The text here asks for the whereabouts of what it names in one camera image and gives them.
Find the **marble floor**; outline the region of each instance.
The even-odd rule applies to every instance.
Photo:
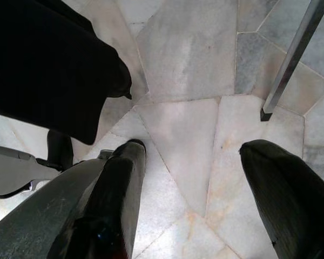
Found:
[[[259,117],[307,0],[65,2],[132,73],[133,100],[107,100],[95,144],[73,146],[79,161],[131,138],[145,143],[133,258],[277,258],[238,150],[270,140],[324,180],[324,22],[271,120]],[[2,146],[45,158],[46,133],[0,116]],[[0,200],[0,219],[29,195]]]

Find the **metal rod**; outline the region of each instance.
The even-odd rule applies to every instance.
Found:
[[[324,0],[311,0],[301,24],[289,47],[287,56],[275,78],[273,87],[260,112],[260,120],[270,119],[283,91],[286,88],[302,54],[324,15]]]

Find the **black fabric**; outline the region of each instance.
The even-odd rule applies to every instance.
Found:
[[[266,140],[240,149],[259,214],[279,258],[324,259],[324,182]]]
[[[0,114],[86,144],[107,97],[131,77],[90,21],[61,0],[0,0]]]

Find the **metal pole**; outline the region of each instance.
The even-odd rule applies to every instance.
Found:
[[[286,88],[302,54],[324,15],[324,0],[311,0],[301,24],[280,67],[275,82],[260,111],[260,120],[268,121]]]

